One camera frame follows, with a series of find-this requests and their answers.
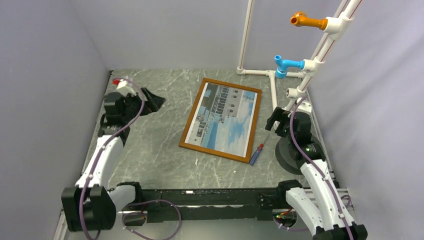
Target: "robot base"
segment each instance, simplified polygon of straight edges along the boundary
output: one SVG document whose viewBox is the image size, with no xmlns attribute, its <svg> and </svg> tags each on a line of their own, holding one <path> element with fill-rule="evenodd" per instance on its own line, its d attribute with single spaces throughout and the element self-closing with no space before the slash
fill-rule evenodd
<svg viewBox="0 0 424 240">
<path fill-rule="evenodd" d="M 320 141 L 312 136 L 312 142 L 319 143 Z M 290 150 L 293 147 L 289 144 L 289 140 L 285 137 L 280 138 L 275 145 L 275 157 L 280 166 L 287 172 L 296 175 L 302 175 L 300 166 L 297 165 L 296 160 L 290 155 Z"/>
</svg>

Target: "orange faucet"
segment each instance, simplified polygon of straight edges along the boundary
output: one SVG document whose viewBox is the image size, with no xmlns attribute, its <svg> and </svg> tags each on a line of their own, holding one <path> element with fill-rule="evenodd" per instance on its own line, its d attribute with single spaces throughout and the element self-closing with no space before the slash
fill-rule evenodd
<svg viewBox="0 0 424 240">
<path fill-rule="evenodd" d="M 308 27 L 315 27 L 319 28 L 321 30 L 326 29 L 328 20 L 326 18 L 324 19 L 315 19 L 315 18 L 309 18 L 306 16 L 304 12 L 296 12 L 291 18 L 290 23 L 295 25 L 296 27 L 301 26 L 308 26 Z"/>
</svg>

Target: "screwdriver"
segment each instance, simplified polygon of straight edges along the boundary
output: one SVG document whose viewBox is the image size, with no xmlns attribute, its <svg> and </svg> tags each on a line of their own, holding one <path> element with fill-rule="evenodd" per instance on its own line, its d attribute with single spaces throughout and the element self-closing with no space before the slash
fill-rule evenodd
<svg viewBox="0 0 424 240">
<path fill-rule="evenodd" d="M 258 159 L 259 154 L 262 152 L 262 148 L 264 147 L 264 144 L 267 141 L 269 136 L 270 136 L 270 134 L 268 133 L 268 135 L 266 135 L 266 137 L 265 137 L 265 140 L 263 140 L 263 142 L 257 147 L 256 151 L 253 153 L 252 157 L 250 157 L 249 164 L 251 166 L 253 166 L 253 164 L 255 164 L 256 159 Z"/>
</svg>

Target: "blue pipe fitting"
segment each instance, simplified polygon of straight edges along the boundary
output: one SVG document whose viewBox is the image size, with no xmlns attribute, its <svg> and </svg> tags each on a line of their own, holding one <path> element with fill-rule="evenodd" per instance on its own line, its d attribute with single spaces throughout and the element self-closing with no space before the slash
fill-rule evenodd
<svg viewBox="0 0 424 240">
<path fill-rule="evenodd" d="M 287 76 L 287 69 L 290 67 L 301 70 L 305 67 L 305 61 L 281 59 L 280 55 L 275 56 L 274 61 L 278 65 L 277 70 L 275 71 L 275 76 L 279 79 L 283 79 Z"/>
</svg>

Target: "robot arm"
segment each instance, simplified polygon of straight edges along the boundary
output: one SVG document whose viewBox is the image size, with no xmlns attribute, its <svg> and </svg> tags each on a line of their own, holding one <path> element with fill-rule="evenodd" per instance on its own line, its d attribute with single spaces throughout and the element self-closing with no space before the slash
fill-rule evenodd
<svg viewBox="0 0 424 240">
<path fill-rule="evenodd" d="M 74 187 L 63 190 L 61 200 L 67 226 L 70 231 L 82 230 L 80 221 L 80 198 L 86 179 L 91 178 L 83 196 L 83 219 L 87 230 L 109 230 L 113 227 L 116 213 L 132 202 L 142 202 L 142 188 L 138 182 L 122 182 L 115 190 L 108 192 L 108 182 L 118 164 L 130 133 L 127 127 L 114 136 L 104 147 L 105 142 L 127 125 L 140 111 L 142 99 L 144 108 L 141 116 L 157 112 L 165 98 L 156 96 L 146 88 L 141 88 L 141 95 L 125 79 L 114 79 L 116 91 L 108 93 L 103 102 L 105 114 L 101 116 L 96 149 L 84 173 Z M 99 151 L 103 151 L 98 159 L 92 176 L 90 170 L 95 164 Z"/>
<path fill-rule="evenodd" d="M 289 128 L 292 112 L 277 107 L 268 119 L 265 129 L 271 130 L 276 121 L 280 122 L 275 133 L 282 138 L 286 138 L 289 142 L 289 155 L 296 162 L 297 167 L 309 183 L 315 195 L 318 208 L 307 197 L 305 190 L 297 180 L 280 182 L 277 187 L 277 195 L 280 196 L 280 200 L 283 203 L 289 204 L 296 210 L 314 240 L 347 239 L 348 231 L 346 228 L 350 228 L 354 239 L 366 239 L 368 233 L 364 225 L 355 224 L 354 218 L 337 194 L 337 189 L 331 179 L 320 143 L 312 140 L 311 104 L 306 101 L 299 104 L 293 121 L 293 133 L 299 147 L 312 159 L 312 162 L 309 162 L 301 155 L 292 141 Z"/>
</svg>

